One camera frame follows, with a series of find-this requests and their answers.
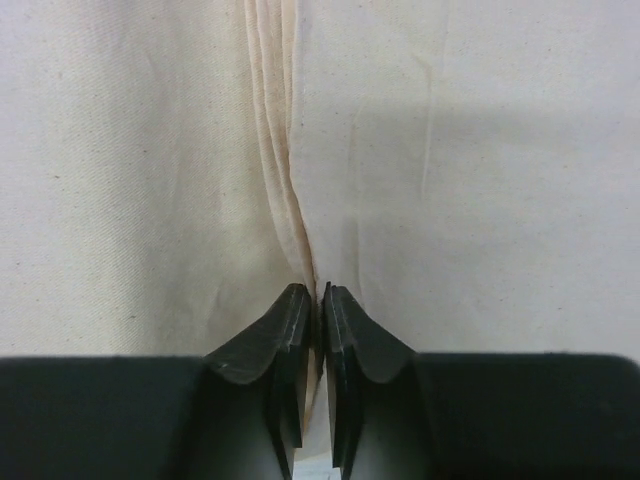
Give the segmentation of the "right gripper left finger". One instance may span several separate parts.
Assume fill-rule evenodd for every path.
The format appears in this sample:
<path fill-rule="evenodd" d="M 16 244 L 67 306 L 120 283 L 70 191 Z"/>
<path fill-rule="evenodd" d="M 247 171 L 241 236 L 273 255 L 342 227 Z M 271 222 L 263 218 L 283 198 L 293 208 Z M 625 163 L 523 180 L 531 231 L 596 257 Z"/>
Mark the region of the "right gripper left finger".
<path fill-rule="evenodd" d="M 192 479 L 290 479 L 302 445 L 311 298 L 290 284 L 205 358 L 189 422 Z"/>

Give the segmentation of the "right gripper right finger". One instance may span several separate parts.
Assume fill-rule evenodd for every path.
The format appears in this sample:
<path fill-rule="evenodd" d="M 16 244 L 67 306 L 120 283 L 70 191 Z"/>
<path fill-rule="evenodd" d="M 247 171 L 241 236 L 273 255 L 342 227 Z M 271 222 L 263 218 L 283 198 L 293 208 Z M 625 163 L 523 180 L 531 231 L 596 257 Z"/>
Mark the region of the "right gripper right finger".
<path fill-rule="evenodd" d="M 343 479 L 433 479 L 415 352 L 344 286 L 322 301 L 333 466 Z"/>

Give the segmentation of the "beige cloth wrap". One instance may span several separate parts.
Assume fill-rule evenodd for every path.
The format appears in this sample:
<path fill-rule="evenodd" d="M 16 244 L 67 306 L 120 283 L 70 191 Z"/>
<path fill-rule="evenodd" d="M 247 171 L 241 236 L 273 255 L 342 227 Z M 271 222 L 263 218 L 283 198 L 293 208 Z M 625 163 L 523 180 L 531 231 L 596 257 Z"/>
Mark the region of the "beige cloth wrap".
<path fill-rule="evenodd" d="M 635 1 L 5 1 L 1 475 L 192 479 L 205 358 L 327 284 L 433 479 L 639 475 Z"/>

